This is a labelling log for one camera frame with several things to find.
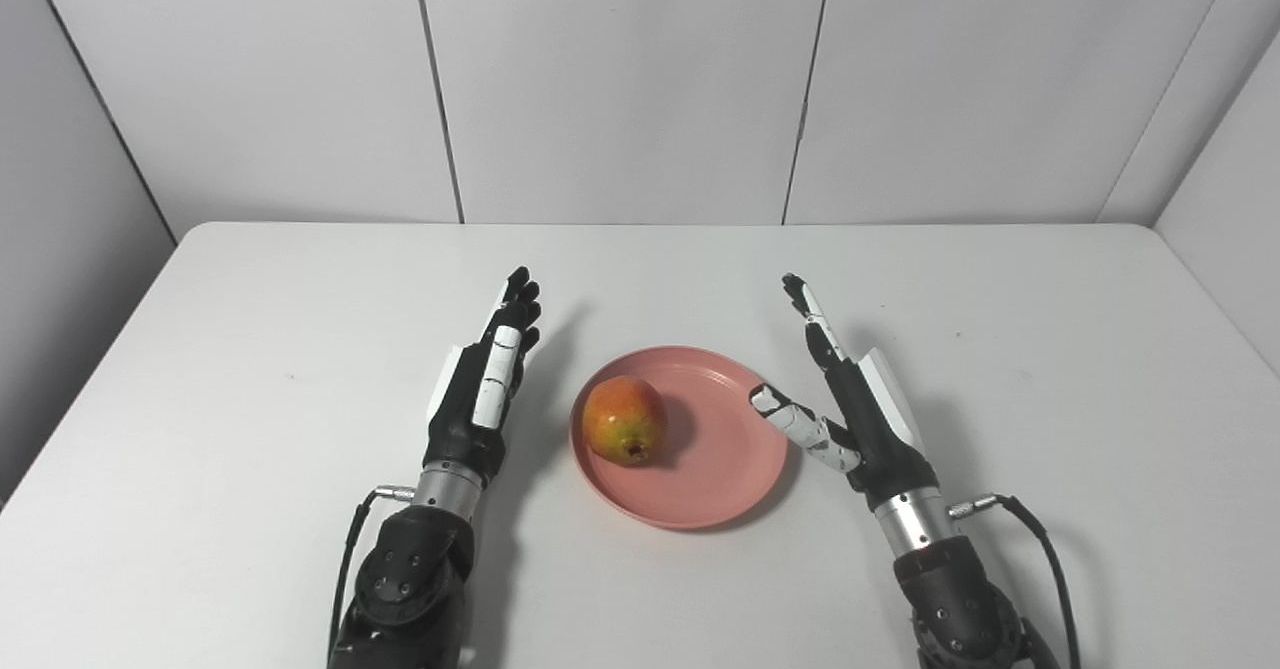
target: silver cylindrical joint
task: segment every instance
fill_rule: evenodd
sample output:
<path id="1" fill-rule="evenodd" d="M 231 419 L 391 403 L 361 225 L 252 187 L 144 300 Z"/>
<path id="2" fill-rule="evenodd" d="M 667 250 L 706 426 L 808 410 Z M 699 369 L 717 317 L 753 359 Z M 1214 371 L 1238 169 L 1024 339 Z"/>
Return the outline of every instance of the silver cylindrical joint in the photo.
<path id="1" fill-rule="evenodd" d="M 876 508 L 876 518 L 895 558 L 960 533 L 937 487 L 900 492 Z"/>
<path id="2" fill-rule="evenodd" d="M 431 460 L 417 478 L 412 504 L 448 510 L 470 522 L 480 501 L 480 491 L 484 491 L 483 484 L 480 475 L 457 460 Z"/>

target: pear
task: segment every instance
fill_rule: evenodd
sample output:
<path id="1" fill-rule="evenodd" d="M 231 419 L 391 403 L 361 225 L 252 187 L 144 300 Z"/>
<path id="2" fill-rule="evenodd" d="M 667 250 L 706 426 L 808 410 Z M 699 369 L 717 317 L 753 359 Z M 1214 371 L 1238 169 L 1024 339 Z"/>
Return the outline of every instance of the pear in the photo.
<path id="1" fill-rule="evenodd" d="M 582 437 L 591 452 L 630 467 L 653 459 L 667 434 L 662 395 L 640 377 L 612 377 L 591 388 L 582 408 Z"/>

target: robotic hand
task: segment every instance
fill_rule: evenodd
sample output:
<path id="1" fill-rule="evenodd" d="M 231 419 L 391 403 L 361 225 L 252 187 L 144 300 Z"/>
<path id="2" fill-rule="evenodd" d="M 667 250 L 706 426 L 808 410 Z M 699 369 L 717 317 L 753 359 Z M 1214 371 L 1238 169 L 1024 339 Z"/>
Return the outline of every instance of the robotic hand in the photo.
<path id="1" fill-rule="evenodd" d="M 852 362 L 836 342 L 809 285 L 795 274 L 782 278 L 782 285 L 805 319 L 809 354 L 822 368 L 849 427 L 815 417 L 767 382 L 754 388 L 751 405 L 867 496 L 893 550 L 893 574 L 913 608 L 920 668 L 1006 669 L 1027 659 L 1037 669 L 1057 669 L 1057 660 L 1033 624 L 1019 620 L 1009 599 L 987 581 L 973 542 L 955 524 L 955 519 L 996 504 L 1005 504 L 1024 522 L 1030 514 L 1016 499 L 997 495 L 948 508 L 884 356 L 873 349 Z M 1059 579 L 1071 666 L 1078 668 L 1061 567 L 1043 527 L 1033 517 L 1030 522 Z"/>
<path id="2" fill-rule="evenodd" d="M 475 562 L 471 514 L 502 468 L 502 426 L 538 344 L 538 283 L 516 269 L 502 287 L 480 340 L 454 347 L 430 403 L 417 487 L 380 486 L 356 510 L 347 537 L 329 637 L 330 669 L 457 666 L 462 587 Z M 343 615 L 342 591 L 356 539 L 375 498 L 410 501 L 389 517 L 356 573 Z"/>

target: robotic finger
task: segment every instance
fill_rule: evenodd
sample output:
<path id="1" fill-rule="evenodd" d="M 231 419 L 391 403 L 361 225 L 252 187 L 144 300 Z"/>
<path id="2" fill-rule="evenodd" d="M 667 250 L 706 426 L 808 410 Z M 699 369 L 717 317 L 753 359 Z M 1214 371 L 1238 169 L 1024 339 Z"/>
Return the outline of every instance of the robotic finger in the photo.
<path id="1" fill-rule="evenodd" d="M 472 418 L 477 426 L 494 429 L 494 423 L 502 422 L 506 400 L 525 379 L 525 354 L 540 338 L 538 327 L 532 326 L 543 313 L 538 303 L 540 292 L 538 281 L 530 281 L 526 267 L 516 269 L 498 292 L 480 340 L 492 336 L 493 349 L 485 367 L 481 400 Z"/>
<path id="2" fill-rule="evenodd" d="M 826 417 L 815 417 L 808 405 L 796 404 L 772 385 L 754 388 L 750 394 L 755 412 L 817 459 L 841 475 L 851 472 L 863 458 L 849 429 Z"/>
<path id="3" fill-rule="evenodd" d="M 845 349 L 841 349 L 840 340 L 831 330 L 827 315 L 822 313 L 818 297 L 813 295 L 813 289 L 809 289 L 808 283 L 795 274 L 786 274 L 782 276 L 782 290 L 787 292 L 787 295 L 791 297 L 791 306 L 795 306 L 796 312 L 804 317 L 805 343 L 809 345 L 809 354 L 813 356 L 818 367 L 826 372 L 849 358 Z"/>

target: white table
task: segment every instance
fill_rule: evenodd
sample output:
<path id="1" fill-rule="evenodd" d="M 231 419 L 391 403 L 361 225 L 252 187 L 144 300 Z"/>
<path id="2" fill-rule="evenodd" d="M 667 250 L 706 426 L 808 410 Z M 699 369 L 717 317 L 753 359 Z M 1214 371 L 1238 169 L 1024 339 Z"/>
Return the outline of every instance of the white table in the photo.
<path id="1" fill-rule="evenodd" d="M 948 498 L 1050 527 L 1087 666 L 1266 664 L 1280 381 L 1151 232 L 206 224 L 0 514 L 0 666 L 320 666 L 352 505 L 413 482 L 439 363 L 516 264 L 544 342 L 483 500 L 472 666 L 915 666 L 877 523 L 817 460 L 754 521 L 676 533 L 566 449 L 581 382 L 641 345 L 835 411 L 787 271 L 886 350 Z M 1037 542 L 965 528 L 1065 661 Z"/>

